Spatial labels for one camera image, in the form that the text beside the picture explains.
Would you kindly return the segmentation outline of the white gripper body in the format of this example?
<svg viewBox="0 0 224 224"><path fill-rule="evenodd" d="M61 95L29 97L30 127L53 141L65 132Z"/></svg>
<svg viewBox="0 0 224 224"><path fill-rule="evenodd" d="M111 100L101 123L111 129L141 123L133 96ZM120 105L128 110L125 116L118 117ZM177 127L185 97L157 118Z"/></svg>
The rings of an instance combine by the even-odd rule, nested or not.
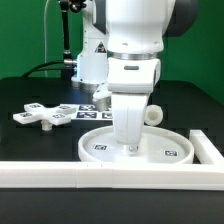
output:
<svg viewBox="0 0 224 224"><path fill-rule="evenodd" d="M155 84L160 78L159 59L120 60L110 57L107 81L93 94L99 111L104 99L111 98L113 130L122 144L140 142L146 106Z"/></svg>

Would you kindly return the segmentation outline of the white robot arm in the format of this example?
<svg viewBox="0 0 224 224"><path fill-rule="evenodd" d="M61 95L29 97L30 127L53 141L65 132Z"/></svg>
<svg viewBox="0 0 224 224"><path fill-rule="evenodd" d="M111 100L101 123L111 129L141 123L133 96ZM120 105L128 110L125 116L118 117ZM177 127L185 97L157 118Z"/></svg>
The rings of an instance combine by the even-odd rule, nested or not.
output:
<svg viewBox="0 0 224 224"><path fill-rule="evenodd" d="M83 49L72 80L95 92L93 102L112 103L116 142L135 153L148 98L160 78L164 37L187 32L198 0L87 0Z"/></svg>

